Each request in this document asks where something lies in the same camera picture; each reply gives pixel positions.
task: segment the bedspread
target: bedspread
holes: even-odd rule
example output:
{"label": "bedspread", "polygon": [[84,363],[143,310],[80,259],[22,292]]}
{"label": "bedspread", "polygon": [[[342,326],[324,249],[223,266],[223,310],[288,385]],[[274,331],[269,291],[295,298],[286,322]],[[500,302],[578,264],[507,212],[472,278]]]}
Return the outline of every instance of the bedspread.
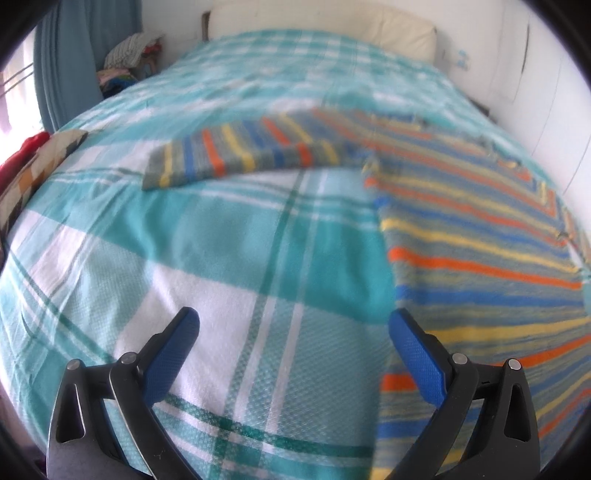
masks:
{"label": "bedspread", "polygon": [[17,221],[0,276],[0,380],[40,445],[70,358],[137,350],[188,305],[202,332],[154,410],[202,476],[369,475],[394,278],[359,173],[141,190],[168,141],[315,106],[406,115],[529,162],[434,68],[325,33],[223,38],[102,102],[68,124],[90,135]]}

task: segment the folded striped cloth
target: folded striped cloth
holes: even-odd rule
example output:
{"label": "folded striped cloth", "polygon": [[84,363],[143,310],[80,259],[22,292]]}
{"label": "folded striped cloth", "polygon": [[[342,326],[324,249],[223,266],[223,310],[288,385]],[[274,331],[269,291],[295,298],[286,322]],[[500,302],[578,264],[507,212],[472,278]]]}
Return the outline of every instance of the folded striped cloth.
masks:
{"label": "folded striped cloth", "polygon": [[[273,168],[351,166],[373,194],[406,307],[449,351],[519,358],[534,401],[543,463],[591,394],[590,319],[582,275],[589,243],[563,202],[490,145],[404,118],[315,109],[195,132],[154,151],[143,188]],[[372,480],[384,479],[433,412],[392,348],[381,387]],[[446,465],[478,417],[470,410]]]}

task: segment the blue curtain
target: blue curtain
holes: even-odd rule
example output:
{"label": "blue curtain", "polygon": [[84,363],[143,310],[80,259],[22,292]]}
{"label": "blue curtain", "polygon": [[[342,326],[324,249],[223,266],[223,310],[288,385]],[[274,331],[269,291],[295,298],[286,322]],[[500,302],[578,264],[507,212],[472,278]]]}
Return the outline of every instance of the blue curtain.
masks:
{"label": "blue curtain", "polygon": [[140,31],[141,0],[61,0],[41,20],[33,63],[49,133],[103,99],[97,70],[114,46]]}

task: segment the pile of clothes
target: pile of clothes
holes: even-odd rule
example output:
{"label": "pile of clothes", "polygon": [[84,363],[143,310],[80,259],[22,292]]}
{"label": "pile of clothes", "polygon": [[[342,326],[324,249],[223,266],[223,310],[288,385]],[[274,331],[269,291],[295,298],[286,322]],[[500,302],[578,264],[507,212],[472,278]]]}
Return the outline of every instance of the pile of clothes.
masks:
{"label": "pile of clothes", "polygon": [[104,98],[158,73],[161,38],[159,33],[136,33],[109,52],[103,70],[96,72]]}

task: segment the red cloth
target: red cloth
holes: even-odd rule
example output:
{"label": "red cloth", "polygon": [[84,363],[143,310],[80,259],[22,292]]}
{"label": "red cloth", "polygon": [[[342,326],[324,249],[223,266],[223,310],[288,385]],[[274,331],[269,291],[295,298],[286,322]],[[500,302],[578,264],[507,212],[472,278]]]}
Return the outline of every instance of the red cloth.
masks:
{"label": "red cloth", "polygon": [[0,195],[12,183],[22,168],[33,158],[39,148],[49,140],[47,132],[41,132],[33,137],[27,138],[21,149],[12,155],[6,162],[0,165]]}

